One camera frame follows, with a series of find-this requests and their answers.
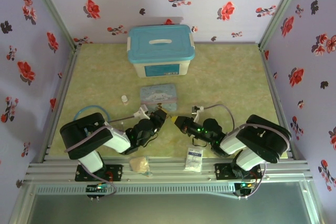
black mounting plate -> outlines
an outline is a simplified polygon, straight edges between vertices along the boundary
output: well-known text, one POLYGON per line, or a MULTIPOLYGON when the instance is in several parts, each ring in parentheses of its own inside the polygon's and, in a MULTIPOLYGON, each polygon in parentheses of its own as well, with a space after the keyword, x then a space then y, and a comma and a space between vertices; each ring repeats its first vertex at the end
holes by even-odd
MULTIPOLYGON (((119 182, 121 181, 121 176, 122 176, 122 165, 106 165, 106 172, 103 176, 100 175, 101 178, 109 181, 110 180, 110 175, 108 172, 112 173, 112 181, 113 182, 119 182)), ((90 176, 81 165, 77 166, 77 171, 76 171, 76 176, 75 176, 75 181, 77 182, 91 182, 91 181, 100 181, 96 178, 93 178, 90 176)))
MULTIPOLYGON (((259 180, 262 177, 262 173, 261 173, 261 170, 260 172, 258 172, 258 169, 260 169, 260 165, 256 165, 250 171, 253 172, 259 180)), ((216 174, 216 180, 237 180, 239 179, 232 172, 231 163, 215 164, 215 174, 216 174)), ((252 174, 248 174, 242 180, 244 179, 255 179, 255 177, 252 174)))

white plastic box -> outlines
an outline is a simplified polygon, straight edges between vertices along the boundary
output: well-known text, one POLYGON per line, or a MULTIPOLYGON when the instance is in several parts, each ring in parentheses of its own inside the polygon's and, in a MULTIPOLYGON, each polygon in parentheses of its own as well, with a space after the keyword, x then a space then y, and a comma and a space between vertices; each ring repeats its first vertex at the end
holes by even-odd
POLYGON ((187 74, 195 57, 190 28, 186 25, 143 26, 130 30, 128 59, 139 77, 187 74))

glass panel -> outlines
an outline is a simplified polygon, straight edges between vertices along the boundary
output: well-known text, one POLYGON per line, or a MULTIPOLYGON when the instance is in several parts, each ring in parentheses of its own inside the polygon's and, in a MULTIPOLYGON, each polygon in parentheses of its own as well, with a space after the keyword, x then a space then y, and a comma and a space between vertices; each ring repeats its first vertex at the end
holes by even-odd
POLYGON ((28 223, 311 223, 298 183, 269 183, 248 200, 214 195, 36 196, 28 223))

purple wall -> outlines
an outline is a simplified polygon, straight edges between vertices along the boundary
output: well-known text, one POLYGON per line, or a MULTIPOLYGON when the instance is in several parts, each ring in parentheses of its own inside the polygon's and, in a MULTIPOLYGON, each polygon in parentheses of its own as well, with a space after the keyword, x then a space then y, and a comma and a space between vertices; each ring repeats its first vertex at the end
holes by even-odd
POLYGON ((70 47, 41 0, 0 3, 0 222, 8 223, 19 180, 44 140, 70 47))
POLYGON ((336 0, 292 0, 266 47, 293 142, 336 221, 336 0))

yellow floor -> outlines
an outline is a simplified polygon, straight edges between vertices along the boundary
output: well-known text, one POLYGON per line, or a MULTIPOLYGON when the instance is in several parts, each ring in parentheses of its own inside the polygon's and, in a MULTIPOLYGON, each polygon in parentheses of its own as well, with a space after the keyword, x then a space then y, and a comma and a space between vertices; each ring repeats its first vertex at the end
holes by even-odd
MULTIPOLYGON (((222 103, 228 106, 236 121, 243 124, 251 114, 278 123, 269 92, 260 52, 257 45, 196 44, 195 58, 185 76, 138 78, 128 62, 126 44, 83 45, 76 62, 70 87, 57 125, 50 155, 63 156, 64 143, 59 129, 72 121, 85 106, 96 104, 105 108, 112 119, 132 115, 140 106, 140 88, 173 83, 177 90, 177 111, 171 115, 191 116, 193 105, 209 106, 222 103), (122 95, 128 105, 123 105, 122 95)), ((90 109, 82 116, 98 110, 90 109)), ((200 123, 215 118, 223 131, 232 129, 229 114, 222 108, 201 114, 200 123)), ((124 122, 124 130, 133 127, 136 119, 124 122)), ((114 125, 121 129, 121 124, 114 125)), ((156 140, 131 156, 185 157, 191 138, 166 120, 156 140)), ((102 156, 120 156, 107 147, 98 149, 102 156)), ((214 157, 208 146, 204 157, 214 157)))

